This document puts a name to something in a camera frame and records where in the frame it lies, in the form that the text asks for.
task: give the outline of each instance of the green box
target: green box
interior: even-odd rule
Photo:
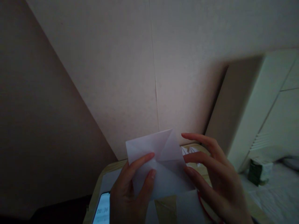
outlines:
[[[269,182],[273,163],[263,157],[250,160],[248,180],[256,186],[263,186]]]

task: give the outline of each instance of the hand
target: hand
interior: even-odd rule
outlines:
[[[253,223],[247,209],[241,180],[217,141],[193,133],[182,133],[182,137],[204,143],[211,153],[211,157],[203,152],[184,155],[186,163],[202,163],[208,170],[212,187],[195,169],[184,168],[205,202],[225,223]]]
[[[143,187],[135,199],[132,178],[137,169],[150,161],[155,154],[149,153],[130,166],[126,162],[110,192],[110,223],[144,223],[150,197],[154,188],[156,170],[150,170]]]

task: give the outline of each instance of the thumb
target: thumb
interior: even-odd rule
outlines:
[[[137,203],[141,206],[142,209],[147,210],[147,206],[149,205],[150,197],[154,188],[156,170],[152,169],[147,174],[147,177],[144,181],[142,189],[137,197]]]

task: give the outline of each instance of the wooden desk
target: wooden desk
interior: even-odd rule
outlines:
[[[185,148],[189,149],[189,147],[195,147],[197,150],[208,153],[209,152],[202,146],[198,144],[189,144],[184,146]],[[102,183],[102,178],[106,173],[112,172],[114,170],[121,169],[124,164],[127,162],[127,160],[111,163],[106,168],[102,171],[100,174],[96,187],[94,188],[93,195],[90,200],[89,204],[89,211],[86,212],[83,224],[91,224],[93,221],[93,214],[94,210],[96,209],[97,206],[97,201],[99,199],[99,193],[100,193],[100,188],[101,188],[101,183]],[[211,184],[210,178],[207,172],[207,169],[205,166],[201,165],[200,167],[197,167],[196,164],[191,164],[194,169],[196,169],[202,176],[203,178],[208,182],[208,184]],[[251,199],[249,194],[245,193],[247,205],[249,208],[249,211],[253,217],[255,217],[261,224],[272,224],[270,219],[265,215],[265,213],[254,203],[254,201]],[[212,214],[212,209],[203,201],[203,204],[206,208],[206,210],[211,214],[211,216],[216,220],[217,216],[216,214]],[[159,222],[161,224],[164,223],[177,223],[177,208],[176,208],[176,196],[170,196],[166,198],[162,198],[159,200],[155,200],[155,205],[156,205],[156,210],[157,210],[157,215],[159,218]],[[211,221],[206,218],[206,223],[211,223]]]

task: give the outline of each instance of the finger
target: finger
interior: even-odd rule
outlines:
[[[147,174],[147,177],[144,181],[142,189],[136,199],[137,203],[144,209],[147,209],[147,206],[150,201],[154,189],[154,180],[155,180],[156,170],[150,170]]]
[[[155,153],[151,152],[131,163],[131,165],[126,169],[126,171],[121,176],[119,176],[121,185],[128,184],[135,175],[136,170],[142,167],[142,165],[146,162],[150,161],[154,156]]]
[[[121,173],[119,174],[120,176],[128,169],[129,167],[129,161],[126,162],[126,164],[123,166],[121,169]]]
[[[220,178],[224,178],[225,180],[231,180],[230,170],[218,162],[214,158],[208,156],[204,152],[195,152],[184,155],[185,163],[194,162],[194,163],[202,163],[208,170],[216,173]]]
[[[225,165],[229,163],[223,150],[220,148],[220,146],[214,138],[210,138],[205,135],[196,133],[182,133],[182,137],[189,140],[196,140],[205,144],[213,158],[217,159],[219,162],[224,163]]]
[[[202,198],[216,213],[219,214],[220,209],[225,204],[224,198],[215,192],[195,169],[186,166],[184,171],[189,176],[195,187],[199,190]]]

